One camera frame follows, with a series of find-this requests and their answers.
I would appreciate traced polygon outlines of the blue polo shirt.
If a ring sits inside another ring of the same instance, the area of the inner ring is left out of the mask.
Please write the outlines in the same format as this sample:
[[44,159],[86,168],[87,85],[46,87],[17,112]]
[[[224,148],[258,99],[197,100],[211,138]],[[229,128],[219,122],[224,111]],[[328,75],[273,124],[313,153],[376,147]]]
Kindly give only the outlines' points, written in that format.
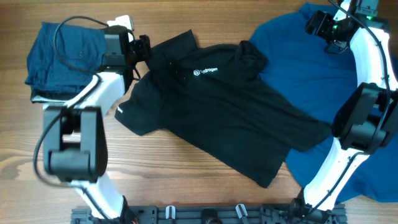
[[[269,59],[259,78],[298,109],[332,123],[357,88],[356,65],[352,51],[328,54],[322,38],[306,33],[305,24],[317,10],[337,11],[333,6],[308,2],[260,25],[249,40]],[[378,202],[397,201],[396,136],[355,170],[336,201],[359,195]]]

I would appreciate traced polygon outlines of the black polo shirt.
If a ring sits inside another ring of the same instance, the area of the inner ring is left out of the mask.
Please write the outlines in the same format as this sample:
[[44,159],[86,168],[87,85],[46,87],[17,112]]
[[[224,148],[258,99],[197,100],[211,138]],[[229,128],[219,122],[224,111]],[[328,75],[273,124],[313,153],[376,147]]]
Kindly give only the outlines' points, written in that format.
[[186,31],[151,53],[115,113],[134,134],[169,130],[266,188],[291,149],[307,151],[331,133],[258,79],[268,60],[246,40],[200,48]]

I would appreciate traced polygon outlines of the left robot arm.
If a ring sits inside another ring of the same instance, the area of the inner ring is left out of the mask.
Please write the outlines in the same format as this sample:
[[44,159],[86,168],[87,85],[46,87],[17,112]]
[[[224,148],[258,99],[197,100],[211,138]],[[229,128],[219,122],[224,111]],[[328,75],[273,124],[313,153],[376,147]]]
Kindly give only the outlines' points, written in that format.
[[75,189],[90,208],[87,223],[139,223],[106,172],[108,148],[103,118],[132,81],[140,79],[136,64],[150,57],[150,38],[140,35],[136,39],[132,29],[125,26],[106,26],[100,31],[105,48],[100,63],[84,68],[72,64],[61,51],[60,46],[65,44],[62,28],[57,26],[53,36],[55,55],[67,68],[89,75],[91,81],[63,105],[50,105],[44,110],[44,131],[34,156],[42,151],[45,172],[59,181],[39,179],[54,187]]

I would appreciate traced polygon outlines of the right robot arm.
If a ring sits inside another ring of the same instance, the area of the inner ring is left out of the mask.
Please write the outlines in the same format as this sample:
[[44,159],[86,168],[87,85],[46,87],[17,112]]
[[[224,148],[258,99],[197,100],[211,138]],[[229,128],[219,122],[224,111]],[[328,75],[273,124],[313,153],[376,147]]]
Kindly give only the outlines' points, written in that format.
[[340,192],[355,170],[397,132],[397,79],[389,55],[389,26],[377,1],[332,1],[337,13],[317,11],[305,30],[354,55],[358,87],[338,110],[333,144],[313,180],[285,211],[287,223],[336,222]]

